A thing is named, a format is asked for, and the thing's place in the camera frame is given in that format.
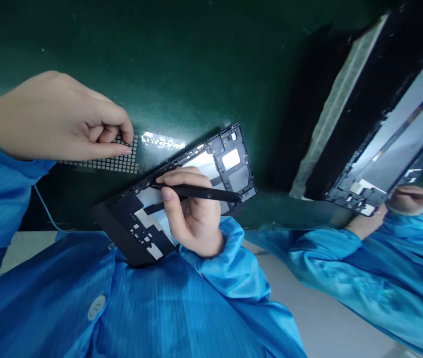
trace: person's right hand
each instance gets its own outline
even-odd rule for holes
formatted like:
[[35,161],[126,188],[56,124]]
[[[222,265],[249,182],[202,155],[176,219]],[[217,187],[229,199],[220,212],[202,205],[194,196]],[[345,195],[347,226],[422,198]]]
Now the person's right hand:
[[406,192],[411,194],[423,194],[423,189],[414,186],[401,186],[396,189],[394,195],[389,200],[389,207],[406,215],[417,215],[423,210],[423,199],[412,197],[409,195],[402,195],[399,192]]
[[119,129],[131,143],[133,127],[123,108],[56,71],[34,76],[0,97],[0,149],[19,160],[131,154],[127,146],[111,143]]
[[[170,186],[189,184],[212,187],[210,180],[195,167],[177,168],[158,177],[157,182]],[[189,206],[182,208],[172,188],[162,188],[162,195],[170,231],[180,244],[204,259],[215,257],[223,251],[223,235],[218,227],[219,201],[190,197]]]

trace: rectangular cutout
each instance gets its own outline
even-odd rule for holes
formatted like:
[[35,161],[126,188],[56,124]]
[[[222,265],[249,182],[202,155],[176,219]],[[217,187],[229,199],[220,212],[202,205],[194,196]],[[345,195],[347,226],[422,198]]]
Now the rectangular cutout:
[[238,149],[235,148],[228,154],[225,154],[221,160],[223,161],[223,165],[225,166],[225,170],[230,170],[231,168],[237,166],[241,163],[240,154],[238,153]]

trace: cuff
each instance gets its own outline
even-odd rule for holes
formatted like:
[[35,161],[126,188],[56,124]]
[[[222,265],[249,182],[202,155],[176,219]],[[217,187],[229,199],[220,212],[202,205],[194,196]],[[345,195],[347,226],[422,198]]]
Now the cuff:
[[235,259],[243,242],[244,231],[241,226],[232,217],[222,217],[219,228],[225,240],[223,252],[211,259],[202,259],[193,251],[180,246],[180,254],[188,261],[198,272],[201,272],[207,266],[220,265],[222,267],[229,265]]
[[403,215],[389,211],[384,218],[384,222],[392,223],[399,227],[419,227],[423,229],[423,210],[419,215]]
[[347,229],[318,229],[308,232],[298,239],[298,243],[304,245],[309,251],[324,254],[332,260],[340,261],[353,254],[362,246],[362,241],[353,232]]
[[30,178],[46,175],[55,163],[55,161],[22,162],[11,158],[0,150],[0,164],[14,169]]

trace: fingernail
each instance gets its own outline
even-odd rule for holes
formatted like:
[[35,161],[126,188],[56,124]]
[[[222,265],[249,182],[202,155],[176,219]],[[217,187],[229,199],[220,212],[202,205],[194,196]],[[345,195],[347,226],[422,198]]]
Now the fingernail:
[[166,188],[162,189],[162,196],[164,200],[170,200],[172,198],[172,193]]

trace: metal mesh grid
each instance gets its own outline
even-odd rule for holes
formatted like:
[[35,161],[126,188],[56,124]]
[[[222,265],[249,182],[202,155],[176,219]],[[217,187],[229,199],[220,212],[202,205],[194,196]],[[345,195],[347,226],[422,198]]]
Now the metal mesh grid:
[[120,156],[116,158],[109,159],[97,159],[91,161],[83,162],[72,162],[72,161],[58,161],[60,164],[68,164],[77,167],[85,167],[90,169],[104,169],[112,172],[124,172],[137,174],[138,163],[135,162],[135,157],[137,155],[137,142],[138,136],[133,137],[133,142],[129,145],[122,140],[122,135],[119,134],[117,138],[113,140],[114,143],[120,143],[128,146],[132,150],[132,154],[126,156]]

